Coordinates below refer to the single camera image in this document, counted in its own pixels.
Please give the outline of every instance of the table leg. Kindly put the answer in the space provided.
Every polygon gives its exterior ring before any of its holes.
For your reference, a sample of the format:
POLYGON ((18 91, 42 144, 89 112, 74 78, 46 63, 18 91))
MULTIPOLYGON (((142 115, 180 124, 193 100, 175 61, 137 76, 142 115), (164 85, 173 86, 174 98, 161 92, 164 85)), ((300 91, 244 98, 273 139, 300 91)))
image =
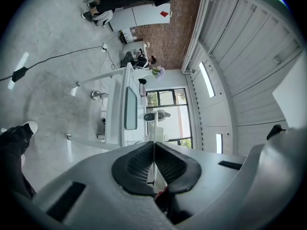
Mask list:
POLYGON ((90 146, 93 148, 101 148, 101 149, 105 149, 105 150, 115 150, 118 148, 121 148, 120 145, 118 144, 109 144, 109 143, 105 143, 105 142, 97 142, 97 141, 93 141, 93 140, 87 140, 87 139, 83 139, 83 138, 79 138, 79 137, 72 137, 70 135, 67 135, 67 140, 73 141, 73 142, 77 142, 86 146, 90 146))
POLYGON ((91 78, 91 79, 88 79, 88 80, 84 80, 84 81, 80 81, 80 82, 77 82, 77 85, 78 86, 81 86, 83 84, 86 84, 88 82, 92 82, 92 81, 95 81, 95 80, 98 80, 98 79, 103 79, 103 78, 106 78, 106 77, 112 77, 114 75, 117 75, 117 74, 121 74, 126 68, 120 68, 120 69, 116 69, 116 70, 113 70, 111 72, 108 72, 108 73, 105 73, 105 74, 101 74, 97 77, 94 77, 94 78, 91 78))

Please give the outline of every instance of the red diamond decoration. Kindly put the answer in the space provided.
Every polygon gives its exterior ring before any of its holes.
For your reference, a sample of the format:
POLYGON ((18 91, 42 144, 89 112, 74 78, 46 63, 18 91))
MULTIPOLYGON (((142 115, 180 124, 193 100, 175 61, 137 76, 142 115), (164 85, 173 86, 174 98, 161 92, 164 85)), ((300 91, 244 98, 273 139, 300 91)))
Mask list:
POLYGON ((162 11, 162 12, 160 13, 160 15, 162 15, 163 17, 166 17, 166 16, 168 15, 168 13, 167 13, 167 12, 162 11))

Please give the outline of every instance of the gray floor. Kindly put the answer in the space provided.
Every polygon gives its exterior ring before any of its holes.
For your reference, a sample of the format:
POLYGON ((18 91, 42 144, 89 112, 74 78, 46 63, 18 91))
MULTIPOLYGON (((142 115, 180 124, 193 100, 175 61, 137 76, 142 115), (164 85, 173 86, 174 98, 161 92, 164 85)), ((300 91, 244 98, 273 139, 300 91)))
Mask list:
MULTIPOLYGON (((116 32, 95 27, 80 17, 87 11, 81 0, 27 0, 12 19, 0 45, 0 77, 11 75, 25 52, 25 67, 51 56, 74 50, 101 46, 108 42, 115 64, 119 63, 122 44, 116 32)), ((76 162, 103 150, 71 143, 72 134, 95 140, 101 129, 102 102, 92 101, 91 90, 105 92, 99 81, 71 91, 75 83, 99 74, 106 54, 99 49, 78 52, 52 59, 27 72, 8 88, 9 80, 0 82, 0 127, 22 125, 28 120, 38 123, 38 132, 25 153, 23 172, 33 188, 45 184, 76 162)), ((102 72, 111 70, 107 58, 102 72)))

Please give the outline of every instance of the shoe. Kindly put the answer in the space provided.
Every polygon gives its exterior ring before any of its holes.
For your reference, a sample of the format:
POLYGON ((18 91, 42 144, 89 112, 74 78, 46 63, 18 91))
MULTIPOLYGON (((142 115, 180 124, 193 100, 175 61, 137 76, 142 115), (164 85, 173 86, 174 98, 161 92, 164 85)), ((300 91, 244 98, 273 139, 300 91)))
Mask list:
POLYGON ((23 167, 24 165, 24 162, 25 162, 25 155, 21 155, 21 167, 23 167))
POLYGON ((92 14, 90 12, 85 12, 81 14, 82 19, 85 19, 87 22, 93 22, 92 14))
POLYGON ((28 121, 28 122, 24 123, 24 125, 26 125, 26 124, 29 125, 29 127, 30 127, 30 129, 31 129, 31 131, 32 131, 32 133, 33 133, 33 135, 35 135, 36 132, 37 132, 37 130, 38 130, 38 125, 37 125, 37 123, 34 122, 34 121, 28 121))
POLYGON ((89 2, 89 3, 87 3, 87 6, 88 6, 89 8, 94 8, 94 7, 97 6, 97 3, 95 3, 95 2, 89 2))

